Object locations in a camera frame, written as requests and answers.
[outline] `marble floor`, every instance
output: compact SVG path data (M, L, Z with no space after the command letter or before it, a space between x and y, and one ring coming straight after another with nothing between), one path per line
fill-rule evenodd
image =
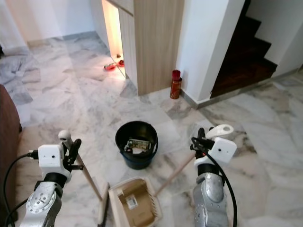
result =
M189 155L190 138L200 127L228 123L238 150L224 170L237 200L238 226L303 226L303 75L194 110L183 98L171 100L169 88L138 97L119 70L103 70L111 62L95 33L31 43L29 54L1 59L0 83L24 127L18 153L59 143L58 132L68 129L73 139L82 139L80 154L96 181L104 177L115 185L147 176L157 189ZM159 137L158 154L140 171L126 166L114 139L117 129L133 120L151 123ZM56 226L96 226L98 201L83 174L72 174ZM163 213L158 227L194 226L196 177L192 162L158 196ZM19 161L17 201L29 196L39 179L36 161ZM111 209L107 226L115 226Z

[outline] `red object on floor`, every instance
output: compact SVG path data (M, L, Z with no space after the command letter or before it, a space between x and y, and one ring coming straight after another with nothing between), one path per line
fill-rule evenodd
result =
M124 60L118 61L117 66L124 67Z
M178 99L181 90L181 82L182 78L180 78L181 72L179 70L173 70L172 72L172 80L170 87L170 98Z
M111 64L108 64L108 65L105 65L104 69L106 71L111 71L111 70L115 69L115 67L116 67L116 63L111 63Z

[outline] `red bottle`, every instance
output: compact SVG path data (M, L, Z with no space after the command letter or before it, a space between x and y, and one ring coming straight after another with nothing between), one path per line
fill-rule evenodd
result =
M180 77L181 72L179 70L173 70L172 72L172 80L170 87L170 98L178 99L181 90L181 82L182 78Z

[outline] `cardboard piece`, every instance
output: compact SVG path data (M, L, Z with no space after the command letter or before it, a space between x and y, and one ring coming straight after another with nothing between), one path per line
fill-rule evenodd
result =
M143 179L126 184L118 197L131 227L148 226L155 220L155 208Z

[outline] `white wall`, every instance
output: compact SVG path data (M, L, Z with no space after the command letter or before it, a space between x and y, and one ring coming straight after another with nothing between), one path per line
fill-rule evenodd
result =
M176 68L196 103L210 97L244 0L185 0Z
M26 41L95 30L89 0L6 0Z
M272 43L265 58L279 64L303 22L303 0L251 0L246 15L261 21L256 37Z
M0 0L0 44L4 52L26 46L5 0Z
M118 8L107 0L102 0L102 8L110 55L116 56L117 54L122 54L122 38Z
M102 0L90 0L90 7L96 32L109 49Z
M303 64L303 23L283 55L273 76L298 69Z

